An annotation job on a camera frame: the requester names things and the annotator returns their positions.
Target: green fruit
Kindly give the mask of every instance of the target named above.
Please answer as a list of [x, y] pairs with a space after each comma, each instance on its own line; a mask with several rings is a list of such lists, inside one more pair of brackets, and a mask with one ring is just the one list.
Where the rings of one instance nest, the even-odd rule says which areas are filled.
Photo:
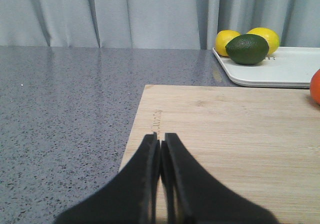
[[269, 45], [266, 39], [259, 35], [243, 34], [229, 41], [225, 50], [235, 63], [254, 65], [265, 59]]

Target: granite countertop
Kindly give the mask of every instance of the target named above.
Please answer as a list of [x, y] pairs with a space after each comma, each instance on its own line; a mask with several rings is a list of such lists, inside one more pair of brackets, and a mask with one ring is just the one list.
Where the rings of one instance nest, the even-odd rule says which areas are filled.
[[116, 175], [146, 84], [236, 86], [210, 50], [0, 47], [0, 223], [52, 223]]

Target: citrus fruit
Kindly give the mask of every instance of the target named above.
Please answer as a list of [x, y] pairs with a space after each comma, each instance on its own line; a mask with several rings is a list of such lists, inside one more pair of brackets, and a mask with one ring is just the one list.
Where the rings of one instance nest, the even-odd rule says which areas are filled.
[[269, 45], [259, 35], [243, 34], [229, 41], [225, 49], [235, 63], [254, 65], [265, 59], [269, 51]]
[[320, 69], [313, 75], [310, 81], [310, 94], [312, 99], [320, 104]]
[[268, 55], [274, 53], [280, 45], [280, 38], [278, 34], [274, 30], [271, 30], [269, 28], [256, 27], [248, 31], [247, 34], [259, 35], [266, 39], [269, 45]]
[[240, 36], [241, 34], [235, 30], [222, 30], [220, 31], [215, 38], [214, 49], [220, 56], [228, 57], [226, 52], [226, 45], [233, 38]]

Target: bamboo cutting board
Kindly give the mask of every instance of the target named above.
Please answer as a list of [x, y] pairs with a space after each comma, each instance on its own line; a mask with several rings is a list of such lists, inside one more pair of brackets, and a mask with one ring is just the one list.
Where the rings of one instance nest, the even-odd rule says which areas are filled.
[[[152, 132], [177, 133], [215, 178], [281, 223], [320, 223], [320, 106], [309, 90], [146, 85], [121, 167]], [[165, 222], [161, 185], [157, 216]]]

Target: curtain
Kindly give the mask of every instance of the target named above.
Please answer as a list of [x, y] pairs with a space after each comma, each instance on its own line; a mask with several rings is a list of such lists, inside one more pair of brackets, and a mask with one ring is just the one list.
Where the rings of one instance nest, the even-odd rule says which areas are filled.
[[217, 32], [275, 30], [320, 47], [320, 0], [0, 0], [0, 46], [211, 49]]

